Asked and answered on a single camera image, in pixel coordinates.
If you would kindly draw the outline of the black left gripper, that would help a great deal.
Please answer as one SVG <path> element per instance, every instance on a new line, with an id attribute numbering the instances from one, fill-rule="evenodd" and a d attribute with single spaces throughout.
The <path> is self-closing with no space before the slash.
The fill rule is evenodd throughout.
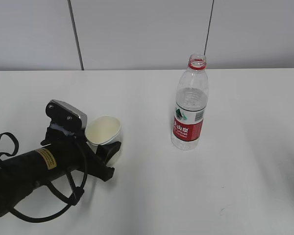
<path id="1" fill-rule="evenodd" d="M 62 132 L 47 128 L 41 142 L 51 155 L 51 162 L 58 170 L 79 170 L 106 182 L 113 177 L 114 165 L 120 157 L 120 142 L 99 145 L 95 153 L 87 144 L 84 132 L 66 136 Z"/>

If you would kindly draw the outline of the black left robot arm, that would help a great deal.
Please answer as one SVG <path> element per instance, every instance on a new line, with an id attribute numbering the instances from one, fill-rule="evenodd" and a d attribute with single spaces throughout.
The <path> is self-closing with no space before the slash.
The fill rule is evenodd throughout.
<path id="1" fill-rule="evenodd" d="M 75 206 L 84 194 L 87 177 L 92 175 L 106 182 L 113 177 L 114 168 L 109 161 L 120 150 L 121 142 L 99 145 L 93 151 L 86 142 L 83 131 L 65 135 L 61 131 L 47 129 L 42 147 L 18 155 L 19 142 L 9 132 L 15 145 L 12 153 L 0 152 L 0 217 L 11 213 L 31 223 L 53 220 Z M 35 189 L 46 186 L 64 202 L 65 207 L 50 216 L 32 218 L 22 214 L 15 206 Z"/>

